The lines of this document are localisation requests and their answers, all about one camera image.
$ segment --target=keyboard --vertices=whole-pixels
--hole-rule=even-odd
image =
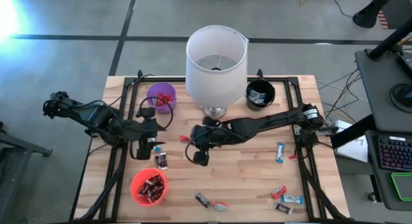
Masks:
[[[412,142],[379,136],[378,143],[383,169],[412,172]]]

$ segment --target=gray floor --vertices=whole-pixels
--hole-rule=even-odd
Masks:
[[[12,0],[19,11],[17,33],[41,35],[120,35],[130,0]],[[353,15],[370,0],[342,0]],[[333,0],[137,0],[130,36],[188,37],[198,28],[222,24],[249,38],[383,40],[392,31],[378,23],[372,29],[354,25]],[[51,158],[33,157],[19,189],[11,223],[66,221],[71,212],[90,138],[70,120],[42,116],[42,103],[53,91],[65,90],[80,101],[99,99],[117,41],[7,40],[0,42],[0,120],[19,138],[54,150]],[[315,75],[318,87],[356,69],[353,53],[374,46],[258,44],[249,45],[249,73]],[[116,75],[185,74],[185,42],[126,41]],[[345,86],[345,79],[333,85]],[[362,81],[352,91],[367,100]],[[340,90],[320,90],[334,103]],[[339,105],[355,98],[346,96]],[[367,103],[343,108],[359,120],[370,114]],[[337,113],[332,120],[343,119]],[[408,223],[412,214],[372,204],[369,177],[347,169],[368,166],[338,158],[351,217],[363,221]]]

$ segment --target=purple cup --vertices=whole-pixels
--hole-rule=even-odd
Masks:
[[[153,85],[149,88],[149,90],[147,91],[146,97],[147,98],[157,97],[157,94],[159,92],[162,93],[165,96],[166,95],[171,95],[172,96],[173,100],[170,103],[170,106],[172,107],[172,109],[174,109],[174,107],[176,107],[176,90],[174,89],[174,87],[172,85],[170,85],[169,83],[164,83],[164,82],[157,83],[157,84],[155,84],[155,85]],[[171,112],[168,105],[156,106],[153,103],[153,100],[155,100],[155,98],[154,99],[148,99],[147,102],[149,103],[149,105],[151,107],[154,107],[158,112],[160,112],[160,113],[170,113]]]

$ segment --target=wooden table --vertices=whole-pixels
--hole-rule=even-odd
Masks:
[[[323,113],[315,77],[311,75],[298,77],[303,102],[317,106]],[[119,97],[123,82],[124,77],[109,77],[103,100],[109,104]],[[139,85],[135,112],[145,98],[146,91],[153,84],[144,82]],[[275,201],[270,197],[271,192],[281,185],[286,185],[289,195],[303,195],[298,163],[296,160],[288,159],[295,149],[292,127],[286,126],[260,133],[244,144],[215,147],[210,151],[211,159],[207,167],[194,165],[184,157],[186,145],[179,142],[179,135],[189,136],[192,127],[201,123],[203,112],[188,96],[184,82],[171,84],[176,88],[178,96],[174,120],[166,132],[159,132],[157,139],[166,142],[162,145],[162,151],[167,153],[169,164],[169,170],[165,171],[169,190],[165,200],[156,207],[143,208],[136,204],[130,195],[131,180],[139,170],[155,167],[155,163],[153,156],[148,161],[133,160],[127,156],[117,221],[307,221],[304,205],[289,203],[288,206],[295,210],[292,215],[287,215],[273,209]],[[259,112],[251,111],[245,104],[245,98],[242,97],[229,106],[223,119],[257,118],[287,111],[284,85],[278,82],[273,82],[273,85],[276,89],[276,98],[271,106]],[[126,102],[125,115],[129,111],[128,107],[129,100]],[[169,120],[169,115],[157,114],[156,118],[160,125],[164,126]],[[319,137],[319,140],[330,144],[329,138]],[[285,161],[282,164],[275,161],[280,142],[286,145]],[[100,145],[102,140],[94,139],[91,149]],[[191,147],[189,156],[194,152],[195,148]],[[88,158],[75,218],[82,216],[101,193],[109,153],[110,147],[106,147],[94,152]],[[333,150],[318,145],[314,148],[314,155],[321,187],[340,212],[349,216]],[[194,199],[196,191],[201,192],[210,201],[227,202],[230,205],[229,210],[217,212],[214,209],[206,209]],[[311,195],[316,216],[318,210],[315,193],[312,190]],[[109,199],[108,208],[111,209],[112,205],[113,201]]]

